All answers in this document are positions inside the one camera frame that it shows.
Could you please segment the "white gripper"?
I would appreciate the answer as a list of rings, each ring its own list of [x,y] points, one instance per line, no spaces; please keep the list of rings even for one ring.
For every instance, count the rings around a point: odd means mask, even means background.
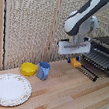
[[[58,52],[60,55],[64,54],[82,54],[88,53],[90,51],[90,37],[78,37],[74,36],[73,42],[71,43],[69,40],[60,40],[58,43],[59,49]]]

